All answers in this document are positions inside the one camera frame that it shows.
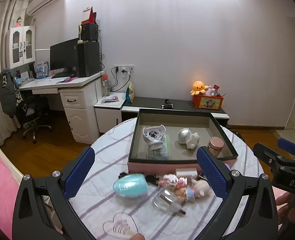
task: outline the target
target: black countertop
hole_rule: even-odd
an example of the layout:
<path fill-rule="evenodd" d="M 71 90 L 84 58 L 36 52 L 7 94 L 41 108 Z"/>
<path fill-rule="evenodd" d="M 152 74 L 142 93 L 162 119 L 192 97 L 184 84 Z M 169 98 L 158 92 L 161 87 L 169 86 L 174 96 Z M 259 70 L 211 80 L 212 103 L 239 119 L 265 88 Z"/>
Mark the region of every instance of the black countertop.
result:
<path fill-rule="evenodd" d="M 165 99 L 163 98 L 135 97 L 133 103 L 124 103 L 123 106 L 161 109 L 161 105 L 165 104 L 164 100 Z M 173 104 L 173 108 L 172 108 L 173 110 L 226 114 L 226 112 L 222 108 L 220 110 L 195 108 L 192 101 L 175 100 L 175 99 L 170 99 L 170 101 Z"/>

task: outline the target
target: computer monitor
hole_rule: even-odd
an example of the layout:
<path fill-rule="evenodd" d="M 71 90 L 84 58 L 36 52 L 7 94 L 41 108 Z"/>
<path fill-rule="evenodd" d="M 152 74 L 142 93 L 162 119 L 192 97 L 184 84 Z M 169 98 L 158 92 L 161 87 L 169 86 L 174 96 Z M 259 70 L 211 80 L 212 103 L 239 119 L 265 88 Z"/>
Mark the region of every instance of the computer monitor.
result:
<path fill-rule="evenodd" d="M 78 38 L 64 41 L 50 47 L 50 69 L 65 68 L 65 76 L 73 75 L 77 66 L 77 41 Z"/>

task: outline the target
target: power plug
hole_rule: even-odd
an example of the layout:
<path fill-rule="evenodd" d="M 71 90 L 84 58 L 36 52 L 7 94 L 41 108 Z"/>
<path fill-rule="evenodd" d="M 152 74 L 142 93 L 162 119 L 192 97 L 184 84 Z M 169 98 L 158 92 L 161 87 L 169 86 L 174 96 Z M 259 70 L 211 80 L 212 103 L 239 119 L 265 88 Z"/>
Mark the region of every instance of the power plug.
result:
<path fill-rule="evenodd" d="M 126 74 L 126 66 L 121 66 L 121 72 L 122 72 L 122 77 L 125 77 L 125 74 Z"/>

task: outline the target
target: cabinet door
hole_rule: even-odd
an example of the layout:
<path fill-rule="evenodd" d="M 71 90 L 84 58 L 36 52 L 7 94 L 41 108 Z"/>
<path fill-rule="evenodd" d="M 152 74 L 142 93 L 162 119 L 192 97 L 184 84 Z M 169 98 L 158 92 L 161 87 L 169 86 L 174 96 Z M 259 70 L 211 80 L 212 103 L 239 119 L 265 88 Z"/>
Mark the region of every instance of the cabinet door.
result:
<path fill-rule="evenodd" d="M 23 27 L 23 62 L 24 64 L 35 61 L 35 27 Z"/>
<path fill-rule="evenodd" d="M 86 109 L 64 108 L 75 141 L 93 143 Z"/>
<path fill-rule="evenodd" d="M 23 65 L 23 27 L 9 30 L 9 68 Z"/>
<path fill-rule="evenodd" d="M 95 114 L 98 129 L 102 133 L 106 133 L 122 122 L 122 114 L 120 109 L 95 108 Z"/>

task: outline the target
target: baseboard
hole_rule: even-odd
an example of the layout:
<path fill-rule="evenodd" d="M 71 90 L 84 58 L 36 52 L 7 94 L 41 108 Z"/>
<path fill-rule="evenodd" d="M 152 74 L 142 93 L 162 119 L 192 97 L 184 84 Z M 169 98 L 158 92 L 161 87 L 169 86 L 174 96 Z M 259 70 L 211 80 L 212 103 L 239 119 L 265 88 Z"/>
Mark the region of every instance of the baseboard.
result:
<path fill-rule="evenodd" d="M 284 126 L 229 125 L 233 130 L 283 130 Z"/>

